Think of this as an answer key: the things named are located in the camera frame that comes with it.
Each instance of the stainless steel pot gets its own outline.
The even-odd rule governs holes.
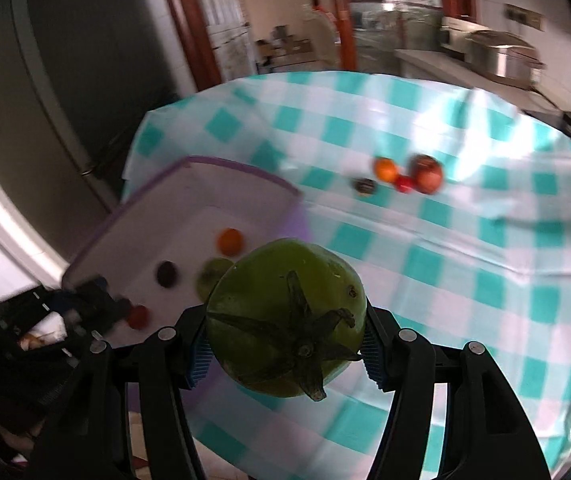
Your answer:
[[[545,65],[535,47],[509,32],[479,30],[469,36],[465,60],[479,74],[498,83],[531,89]]]

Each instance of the electrical outlet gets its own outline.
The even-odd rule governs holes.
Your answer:
[[[522,9],[515,5],[505,4],[505,17],[513,22],[521,23],[537,30],[543,30],[543,15],[533,10]]]

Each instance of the dark round fruit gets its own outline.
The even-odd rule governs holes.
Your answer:
[[[376,182],[371,178],[358,178],[355,180],[355,190],[360,195],[373,195],[376,192],[376,186]]]
[[[208,300],[216,284],[233,265],[234,263],[226,258],[213,258],[206,262],[195,284],[197,296],[201,301],[205,303]]]
[[[143,305],[132,306],[126,322],[134,330],[143,330],[150,323],[150,311]]]
[[[208,300],[208,341],[226,373],[276,397],[322,400],[357,361],[367,298],[358,274],[324,248],[292,238],[238,261]]]
[[[179,271],[172,262],[162,262],[157,267],[157,283],[163,288],[172,288],[179,281]]]
[[[434,157],[417,155],[410,161],[409,176],[420,193],[432,195],[443,184],[443,167]]]

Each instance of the table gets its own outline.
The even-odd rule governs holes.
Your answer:
[[[413,153],[448,175],[433,197],[355,196],[373,156]],[[550,466],[571,450],[571,142],[496,95],[358,73],[255,76],[147,115],[124,177],[136,189],[187,154],[279,174],[304,193],[312,240],[361,275],[370,300],[430,341],[486,344]],[[274,399],[219,375],[185,397],[195,436],[256,478],[365,478],[391,397],[351,365],[328,399]],[[424,465],[435,475],[436,388]]]

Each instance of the small green fruit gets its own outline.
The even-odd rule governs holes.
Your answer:
[[[226,258],[213,258],[206,262],[196,283],[197,296],[201,301],[205,303],[208,300],[216,284],[233,265],[234,263]]]

